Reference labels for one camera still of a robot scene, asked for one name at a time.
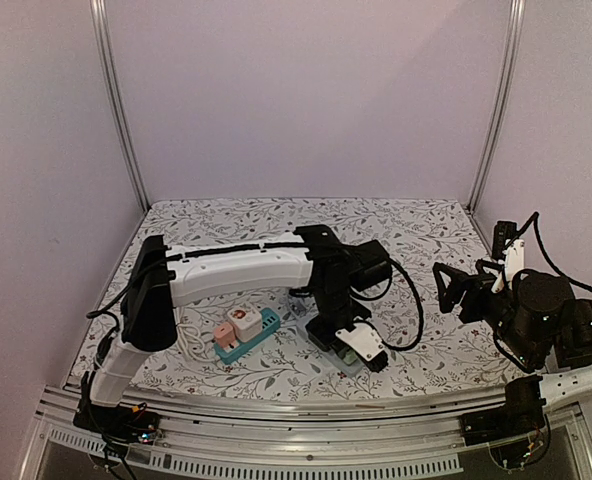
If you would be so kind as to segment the light green plug adapter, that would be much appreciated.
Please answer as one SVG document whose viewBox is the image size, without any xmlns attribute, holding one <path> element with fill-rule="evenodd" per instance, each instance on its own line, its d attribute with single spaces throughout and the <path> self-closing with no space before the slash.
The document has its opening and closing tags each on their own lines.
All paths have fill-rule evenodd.
<svg viewBox="0 0 592 480">
<path fill-rule="evenodd" d="M 343 349 L 339 353 L 339 358 L 342 360 L 344 365 L 351 366 L 358 361 L 356 352 L 352 348 Z"/>
</svg>

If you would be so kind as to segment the teal power strip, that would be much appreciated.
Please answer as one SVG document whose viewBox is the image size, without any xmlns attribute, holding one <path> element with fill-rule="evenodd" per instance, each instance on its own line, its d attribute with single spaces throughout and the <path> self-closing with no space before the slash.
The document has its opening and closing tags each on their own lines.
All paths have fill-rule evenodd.
<svg viewBox="0 0 592 480">
<path fill-rule="evenodd" d="M 214 352 L 231 365 L 272 336 L 281 326 L 280 316 L 270 308 L 241 304 L 226 313 L 225 321 L 213 330 Z"/>
</svg>

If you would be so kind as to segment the light blue power strip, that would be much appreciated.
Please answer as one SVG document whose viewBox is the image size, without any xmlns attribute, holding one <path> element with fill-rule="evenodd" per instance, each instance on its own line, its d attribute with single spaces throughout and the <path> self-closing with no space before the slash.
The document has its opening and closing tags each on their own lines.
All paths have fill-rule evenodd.
<svg viewBox="0 0 592 480">
<path fill-rule="evenodd" d="M 347 366 L 343 364 L 342 360 L 333 350 L 323 352 L 322 355 L 331 365 L 347 377 L 354 377 L 364 369 L 364 364 L 358 356 L 358 361 L 354 365 Z"/>
</svg>

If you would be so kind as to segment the white cube socket adapter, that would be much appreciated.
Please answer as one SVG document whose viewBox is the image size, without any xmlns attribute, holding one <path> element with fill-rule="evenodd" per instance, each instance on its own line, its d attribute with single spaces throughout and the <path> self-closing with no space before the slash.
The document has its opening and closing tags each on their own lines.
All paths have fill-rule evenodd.
<svg viewBox="0 0 592 480">
<path fill-rule="evenodd" d="M 233 326 L 240 342 L 251 341 L 263 330 L 261 312 L 249 303 L 239 304 L 228 310 L 226 319 Z"/>
</svg>

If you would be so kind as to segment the pink plug adapter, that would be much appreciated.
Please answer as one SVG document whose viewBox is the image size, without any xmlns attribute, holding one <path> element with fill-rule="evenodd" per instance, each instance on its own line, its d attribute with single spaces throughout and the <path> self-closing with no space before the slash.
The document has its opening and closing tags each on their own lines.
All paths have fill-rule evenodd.
<svg viewBox="0 0 592 480">
<path fill-rule="evenodd" d="M 232 350 L 238 346 L 235 330 L 229 322 L 224 322 L 213 330 L 215 343 L 223 350 Z"/>
</svg>

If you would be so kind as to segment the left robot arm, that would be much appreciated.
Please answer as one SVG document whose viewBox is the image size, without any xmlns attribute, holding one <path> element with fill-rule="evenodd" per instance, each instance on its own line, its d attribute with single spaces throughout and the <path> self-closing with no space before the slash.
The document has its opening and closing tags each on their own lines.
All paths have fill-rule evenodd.
<svg viewBox="0 0 592 480">
<path fill-rule="evenodd" d="M 127 286 L 117 295 L 116 339 L 103 347 L 87 378 L 87 419 L 104 434 L 124 426 L 119 405 L 145 361 L 177 340 L 175 309 L 219 295 L 282 287 L 313 297 L 317 314 L 305 325 L 321 351 L 353 350 L 372 372 L 388 356 L 380 336 L 364 324 L 370 311 L 359 292 L 390 280 L 389 255 L 376 241 L 342 243 L 325 225 L 299 226 L 267 240 L 190 249 L 162 236 L 143 243 Z"/>
</svg>

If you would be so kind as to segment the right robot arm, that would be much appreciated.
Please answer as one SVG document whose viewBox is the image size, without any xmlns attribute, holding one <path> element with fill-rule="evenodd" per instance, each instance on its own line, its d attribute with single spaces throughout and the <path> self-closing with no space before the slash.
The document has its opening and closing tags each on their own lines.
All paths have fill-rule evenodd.
<svg viewBox="0 0 592 480">
<path fill-rule="evenodd" d="M 499 353 L 522 372 L 505 386 L 502 406 L 465 414 L 467 434 L 513 436 L 545 424 L 545 411 L 592 390 L 592 299 L 575 296 L 565 276 L 523 268 L 514 275 L 480 260 L 474 274 L 432 268 L 439 308 L 460 310 L 464 324 L 485 322 Z"/>
</svg>

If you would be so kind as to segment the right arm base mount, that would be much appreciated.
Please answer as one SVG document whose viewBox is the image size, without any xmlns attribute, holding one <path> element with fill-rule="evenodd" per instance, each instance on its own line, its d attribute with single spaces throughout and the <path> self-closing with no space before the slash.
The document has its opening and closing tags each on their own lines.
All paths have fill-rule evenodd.
<svg viewBox="0 0 592 480">
<path fill-rule="evenodd" d="M 541 461 L 551 445 L 543 401 L 511 403 L 461 415 L 460 434 L 468 447 L 486 445 L 497 467 L 513 472 Z"/>
</svg>

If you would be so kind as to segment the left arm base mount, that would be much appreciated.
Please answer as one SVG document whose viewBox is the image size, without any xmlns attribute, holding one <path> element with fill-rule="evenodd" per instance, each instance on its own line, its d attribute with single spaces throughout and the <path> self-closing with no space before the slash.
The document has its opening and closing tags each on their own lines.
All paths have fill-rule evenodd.
<svg viewBox="0 0 592 480">
<path fill-rule="evenodd" d="M 73 425 L 115 443 L 151 444 L 158 436 L 160 421 L 161 416 L 151 411 L 146 403 L 131 407 L 80 404 Z"/>
</svg>

